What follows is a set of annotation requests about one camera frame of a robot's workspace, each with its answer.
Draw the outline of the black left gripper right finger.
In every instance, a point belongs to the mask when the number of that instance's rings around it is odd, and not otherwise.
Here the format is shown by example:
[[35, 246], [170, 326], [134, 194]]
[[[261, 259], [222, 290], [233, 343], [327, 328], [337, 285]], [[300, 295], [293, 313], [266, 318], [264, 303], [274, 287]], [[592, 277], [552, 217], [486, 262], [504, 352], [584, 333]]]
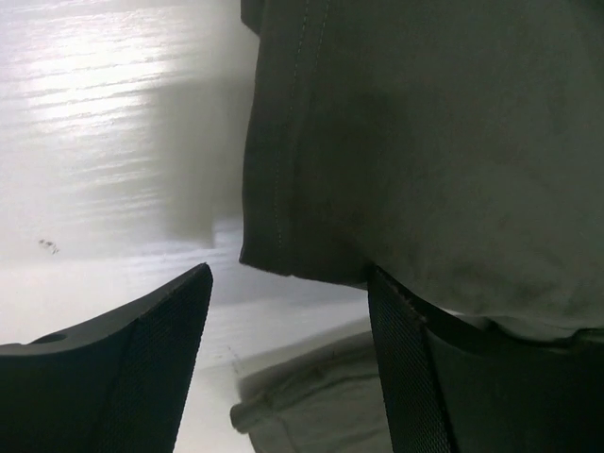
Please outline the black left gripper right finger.
[[603, 334], [521, 341], [479, 329], [380, 269], [367, 280], [396, 452], [599, 452]]

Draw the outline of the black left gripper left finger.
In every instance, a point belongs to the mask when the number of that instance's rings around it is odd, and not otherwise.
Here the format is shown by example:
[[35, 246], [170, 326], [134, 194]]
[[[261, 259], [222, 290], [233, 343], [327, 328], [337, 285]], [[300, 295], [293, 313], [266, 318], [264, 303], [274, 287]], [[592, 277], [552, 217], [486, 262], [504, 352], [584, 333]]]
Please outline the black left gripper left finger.
[[200, 264], [89, 321], [2, 345], [2, 451], [173, 451], [211, 289]]

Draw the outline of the dark olive green shorts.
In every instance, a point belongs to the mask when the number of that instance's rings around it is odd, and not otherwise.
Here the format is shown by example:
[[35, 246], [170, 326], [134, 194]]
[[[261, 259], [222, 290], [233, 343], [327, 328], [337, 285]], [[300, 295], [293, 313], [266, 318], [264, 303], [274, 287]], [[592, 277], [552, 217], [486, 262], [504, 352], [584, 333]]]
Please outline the dark olive green shorts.
[[599, 1], [244, 1], [243, 264], [551, 341], [603, 327]]

